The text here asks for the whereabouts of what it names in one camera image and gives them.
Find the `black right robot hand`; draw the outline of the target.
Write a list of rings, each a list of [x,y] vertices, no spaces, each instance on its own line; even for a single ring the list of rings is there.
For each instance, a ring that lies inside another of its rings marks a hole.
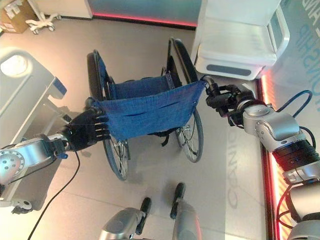
[[[206,87],[205,91],[206,104],[215,109],[221,117],[237,111],[242,102],[255,100],[254,93],[242,84],[218,86],[217,83],[213,83]]]

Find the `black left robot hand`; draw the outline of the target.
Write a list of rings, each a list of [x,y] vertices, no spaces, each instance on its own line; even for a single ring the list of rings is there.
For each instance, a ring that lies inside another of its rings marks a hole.
[[[111,138],[108,120],[100,107],[91,107],[64,125],[59,133],[66,137],[72,150],[80,151]]]

